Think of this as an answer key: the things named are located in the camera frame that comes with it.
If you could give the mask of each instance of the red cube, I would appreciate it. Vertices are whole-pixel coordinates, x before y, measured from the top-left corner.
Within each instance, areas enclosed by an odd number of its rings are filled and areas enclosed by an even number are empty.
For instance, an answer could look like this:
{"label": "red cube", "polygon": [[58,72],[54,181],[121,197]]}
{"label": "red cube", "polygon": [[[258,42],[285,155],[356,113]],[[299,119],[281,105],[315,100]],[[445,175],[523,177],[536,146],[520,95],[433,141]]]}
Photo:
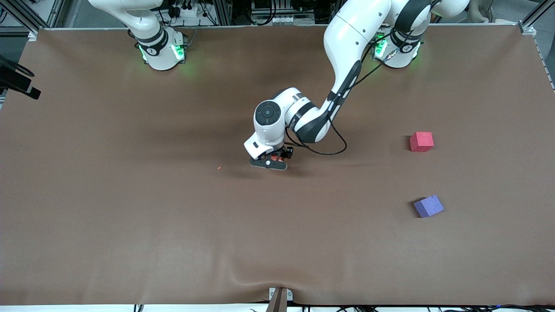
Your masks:
{"label": "red cube", "polygon": [[411,151],[428,152],[433,147],[431,132],[415,132],[410,139]]}

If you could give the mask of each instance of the black circular button pad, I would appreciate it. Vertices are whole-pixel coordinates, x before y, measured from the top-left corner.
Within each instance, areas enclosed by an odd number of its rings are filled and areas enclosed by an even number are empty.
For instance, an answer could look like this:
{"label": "black circular button pad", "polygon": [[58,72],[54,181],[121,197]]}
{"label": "black circular button pad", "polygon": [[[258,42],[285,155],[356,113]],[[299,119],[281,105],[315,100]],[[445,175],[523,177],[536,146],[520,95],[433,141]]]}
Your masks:
{"label": "black circular button pad", "polygon": [[276,102],[267,100],[256,107],[255,119],[261,125],[271,125],[278,121],[281,109]]}

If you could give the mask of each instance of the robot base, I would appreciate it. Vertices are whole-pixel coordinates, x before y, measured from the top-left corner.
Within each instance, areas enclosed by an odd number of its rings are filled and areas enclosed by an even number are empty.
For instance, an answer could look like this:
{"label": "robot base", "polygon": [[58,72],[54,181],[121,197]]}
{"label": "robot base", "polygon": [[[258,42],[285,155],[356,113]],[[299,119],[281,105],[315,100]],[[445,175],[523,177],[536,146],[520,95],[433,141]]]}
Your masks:
{"label": "robot base", "polygon": [[293,147],[282,147],[278,150],[271,152],[270,154],[264,154],[260,156],[259,159],[250,159],[250,164],[253,167],[262,167],[272,170],[285,170],[287,169],[287,163],[285,159],[291,159],[293,155]]}
{"label": "robot base", "polygon": [[171,27],[164,27],[164,29],[168,32],[169,39],[168,44],[160,50],[159,55],[150,56],[141,49],[144,63],[149,64],[157,71],[167,71],[179,63],[185,63],[187,54],[187,36]]}

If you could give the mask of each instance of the metal post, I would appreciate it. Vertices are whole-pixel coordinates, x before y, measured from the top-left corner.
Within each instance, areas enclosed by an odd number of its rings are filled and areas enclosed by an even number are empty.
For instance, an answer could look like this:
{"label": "metal post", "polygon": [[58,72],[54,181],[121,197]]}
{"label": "metal post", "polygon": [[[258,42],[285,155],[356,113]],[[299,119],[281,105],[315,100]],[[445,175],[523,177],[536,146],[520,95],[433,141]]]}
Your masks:
{"label": "metal post", "polygon": [[518,22],[518,26],[521,29],[522,34],[531,34],[534,32],[534,28],[532,27],[534,23],[549,10],[553,4],[555,4],[555,0],[544,0],[540,4],[538,4],[524,19]]}
{"label": "metal post", "polygon": [[219,26],[231,25],[231,3],[228,0],[214,0]]}
{"label": "metal post", "polygon": [[2,7],[4,7],[13,18],[34,34],[37,34],[39,29],[48,27],[46,22],[43,21],[33,9],[23,3],[23,1],[0,0],[0,4],[2,4]]}

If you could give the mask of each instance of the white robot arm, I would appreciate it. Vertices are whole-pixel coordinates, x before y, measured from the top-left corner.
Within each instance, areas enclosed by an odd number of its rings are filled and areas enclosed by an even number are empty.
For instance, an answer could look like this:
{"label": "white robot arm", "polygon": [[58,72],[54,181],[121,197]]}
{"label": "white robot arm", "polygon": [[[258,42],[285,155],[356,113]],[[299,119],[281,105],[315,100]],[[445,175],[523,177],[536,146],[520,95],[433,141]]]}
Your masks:
{"label": "white robot arm", "polygon": [[162,27],[150,11],[163,0],[89,0],[91,5],[119,19],[139,42],[144,60],[158,71],[174,67],[185,58],[183,34]]}
{"label": "white robot arm", "polygon": [[284,148],[286,128],[302,144],[322,140],[356,83],[362,53],[380,26],[384,22],[393,26],[389,35],[392,52],[384,59],[389,64],[397,58],[398,66],[403,63],[406,66],[413,59],[413,49],[420,45],[430,10],[431,0],[348,0],[324,34],[324,48],[335,73],[327,99],[318,108],[298,89],[289,88],[260,103],[253,116],[255,133],[244,143],[251,164],[277,170],[287,168],[283,160],[291,157],[292,148]]}

